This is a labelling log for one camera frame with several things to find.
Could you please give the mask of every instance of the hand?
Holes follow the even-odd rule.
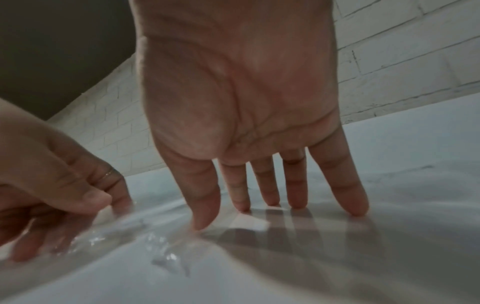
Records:
[[[0,100],[0,246],[11,259],[35,257],[48,242],[67,248],[97,213],[132,200],[124,178],[73,139]]]
[[[268,205],[308,202],[305,147],[340,205],[368,199],[342,129],[330,0],[130,0],[142,98],[158,151],[197,229],[220,208],[218,158],[231,200],[250,207],[246,163]]]

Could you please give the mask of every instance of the gray ceiling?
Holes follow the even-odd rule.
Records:
[[[43,119],[134,51],[127,0],[0,1],[0,97]]]

